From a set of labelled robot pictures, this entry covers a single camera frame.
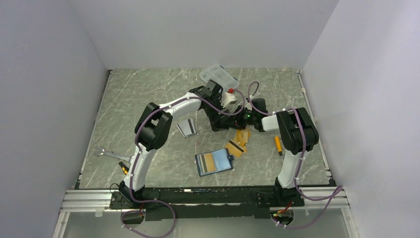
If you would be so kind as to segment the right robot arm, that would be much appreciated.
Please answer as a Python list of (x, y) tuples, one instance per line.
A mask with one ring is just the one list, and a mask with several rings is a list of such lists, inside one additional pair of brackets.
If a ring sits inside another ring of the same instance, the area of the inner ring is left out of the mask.
[(265, 100), (255, 99), (261, 109), (243, 109), (233, 119), (233, 125), (244, 128), (253, 125), (259, 132), (275, 131), (280, 134), (284, 159), (279, 175), (275, 179), (273, 200), (284, 206), (299, 194), (300, 169), (304, 159), (318, 144), (319, 134), (308, 111), (304, 107), (269, 114), (265, 112)]

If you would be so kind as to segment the orange credit card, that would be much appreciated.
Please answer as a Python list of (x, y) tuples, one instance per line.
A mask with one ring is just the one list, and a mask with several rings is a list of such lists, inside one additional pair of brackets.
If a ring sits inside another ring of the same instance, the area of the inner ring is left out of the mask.
[(207, 153), (203, 155), (203, 164), (204, 164), (204, 171), (205, 173), (214, 172), (216, 171), (216, 166), (214, 163), (214, 159), (211, 153)]

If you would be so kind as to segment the blue leather card holder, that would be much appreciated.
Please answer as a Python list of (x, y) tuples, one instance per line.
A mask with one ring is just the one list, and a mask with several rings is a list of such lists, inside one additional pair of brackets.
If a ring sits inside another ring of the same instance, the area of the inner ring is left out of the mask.
[(233, 169), (234, 156), (230, 155), (226, 148), (216, 150), (216, 151), (201, 153), (199, 155), (204, 155), (204, 154), (207, 154), (207, 153), (212, 154), (213, 159), (214, 159), (214, 163), (215, 163), (215, 166), (216, 166), (216, 171), (205, 173), (203, 176), (211, 175), (211, 174), (215, 174), (215, 173), (219, 173), (219, 172), (222, 172), (222, 171)]

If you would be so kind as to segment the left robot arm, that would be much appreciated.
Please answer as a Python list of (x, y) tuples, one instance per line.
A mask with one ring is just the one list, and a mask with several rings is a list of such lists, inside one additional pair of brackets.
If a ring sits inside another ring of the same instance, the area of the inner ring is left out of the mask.
[(148, 169), (156, 151), (166, 143), (173, 120), (204, 110), (212, 129), (217, 131), (225, 128), (223, 119), (240, 114), (243, 106), (231, 112), (221, 104), (222, 93), (222, 86), (210, 80), (205, 86), (193, 88), (172, 102), (146, 105), (135, 127), (135, 156), (130, 162), (128, 174), (119, 185), (122, 200), (129, 208), (136, 208), (143, 201)]

